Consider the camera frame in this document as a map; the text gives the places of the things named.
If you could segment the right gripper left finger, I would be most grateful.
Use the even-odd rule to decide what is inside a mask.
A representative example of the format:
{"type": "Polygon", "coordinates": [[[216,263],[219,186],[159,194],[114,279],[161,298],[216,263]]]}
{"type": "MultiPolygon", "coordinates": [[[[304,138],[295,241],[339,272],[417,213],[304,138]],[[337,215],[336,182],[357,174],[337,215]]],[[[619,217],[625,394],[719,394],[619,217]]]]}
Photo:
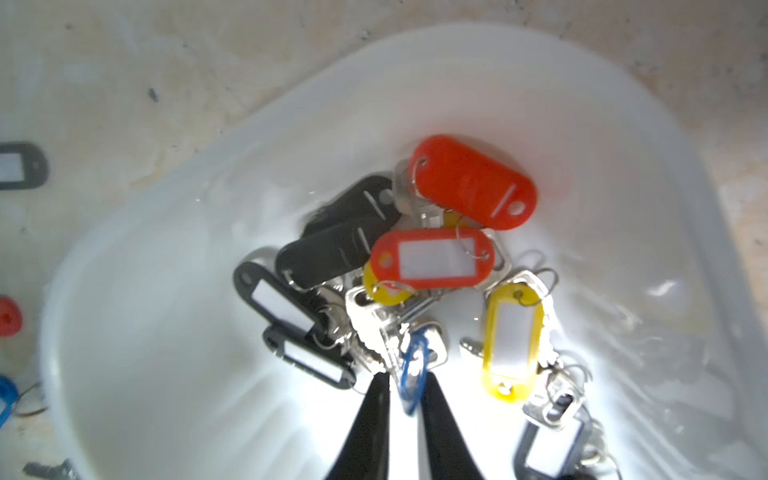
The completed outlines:
{"type": "Polygon", "coordinates": [[[386,479],[389,467],[390,376],[371,380],[327,479],[386,479]]]}

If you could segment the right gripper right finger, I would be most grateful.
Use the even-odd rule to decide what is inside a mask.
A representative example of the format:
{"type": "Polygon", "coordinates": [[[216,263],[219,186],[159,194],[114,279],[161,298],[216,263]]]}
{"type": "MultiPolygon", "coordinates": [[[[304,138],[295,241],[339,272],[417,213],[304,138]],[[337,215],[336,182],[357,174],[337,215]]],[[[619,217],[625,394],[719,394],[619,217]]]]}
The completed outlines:
{"type": "Polygon", "coordinates": [[[432,479],[483,479],[436,375],[428,372],[420,400],[432,479]]]}

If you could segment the blue white label tag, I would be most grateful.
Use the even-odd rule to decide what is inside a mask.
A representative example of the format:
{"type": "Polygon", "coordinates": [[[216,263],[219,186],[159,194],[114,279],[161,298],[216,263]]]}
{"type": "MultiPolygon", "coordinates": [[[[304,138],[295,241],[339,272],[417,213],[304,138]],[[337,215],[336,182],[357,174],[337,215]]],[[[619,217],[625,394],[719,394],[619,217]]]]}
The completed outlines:
{"type": "Polygon", "coordinates": [[[398,393],[404,413],[413,416],[420,405],[426,385],[429,342],[422,331],[413,333],[403,357],[398,393]]]}

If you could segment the white plastic storage box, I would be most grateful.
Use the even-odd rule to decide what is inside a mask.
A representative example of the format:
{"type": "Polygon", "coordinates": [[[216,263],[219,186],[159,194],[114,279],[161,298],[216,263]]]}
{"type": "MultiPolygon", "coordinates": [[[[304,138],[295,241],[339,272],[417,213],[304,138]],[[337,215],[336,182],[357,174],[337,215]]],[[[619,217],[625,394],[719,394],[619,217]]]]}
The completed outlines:
{"type": "Polygon", "coordinates": [[[689,136],[458,24],[294,88],[94,229],[42,320],[83,479],[763,479],[767,346],[689,136]]]}

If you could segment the red tag key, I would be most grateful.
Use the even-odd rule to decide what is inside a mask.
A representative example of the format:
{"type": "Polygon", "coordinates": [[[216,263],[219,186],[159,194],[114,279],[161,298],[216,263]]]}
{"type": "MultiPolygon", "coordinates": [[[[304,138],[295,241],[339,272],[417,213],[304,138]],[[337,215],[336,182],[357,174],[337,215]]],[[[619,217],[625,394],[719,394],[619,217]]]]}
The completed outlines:
{"type": "Polygon", "coordinates": [[[12,337],[23,328],[23,314],[18,303],[6,295],[0,296],[0,337],[12,337]]]}

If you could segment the black frame tag key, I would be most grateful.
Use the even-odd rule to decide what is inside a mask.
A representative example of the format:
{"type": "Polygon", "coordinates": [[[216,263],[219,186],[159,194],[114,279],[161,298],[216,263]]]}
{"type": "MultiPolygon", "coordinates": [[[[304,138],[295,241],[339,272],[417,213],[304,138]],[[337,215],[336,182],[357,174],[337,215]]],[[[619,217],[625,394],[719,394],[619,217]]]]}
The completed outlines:
{"type": "Polygon", "coordinates": [[[47,465],[39,462],[28,462],[22,468],[22,472],[34,479],[42,480],[80,480],[70,459],[64,460],[58,465],[47,465]]]}

